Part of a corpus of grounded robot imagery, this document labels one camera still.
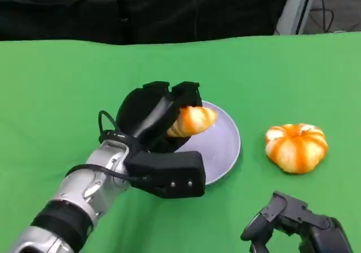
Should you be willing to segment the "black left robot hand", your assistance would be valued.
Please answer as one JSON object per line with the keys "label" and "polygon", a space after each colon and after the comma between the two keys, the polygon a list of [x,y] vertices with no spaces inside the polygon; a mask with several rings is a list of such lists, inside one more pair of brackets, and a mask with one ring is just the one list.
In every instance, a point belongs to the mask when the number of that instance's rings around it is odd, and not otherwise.
{"label": "black left robot hand", "polygon": [[173,87],[154,81],[131,91],[122,102],[116,124],[121,133],[137,140],[143,150],[175,152],[189,137],[170,137],[167,130],[187,106],[201,106],[198,82],[184,81]]}

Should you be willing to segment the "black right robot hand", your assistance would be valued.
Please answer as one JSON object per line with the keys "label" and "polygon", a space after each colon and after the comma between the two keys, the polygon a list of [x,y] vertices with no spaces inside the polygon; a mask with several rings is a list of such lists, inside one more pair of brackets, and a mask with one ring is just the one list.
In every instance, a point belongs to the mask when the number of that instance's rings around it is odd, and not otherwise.
{"label": "black right robot hand", "polygon": [[267,243],[274,230],[301,237],[299,252],[353,252],[341,223],[334,217],[318,215],[308,204],[275,191],[243,230],[240,239],[249,241],[250,252],[269,252]]}

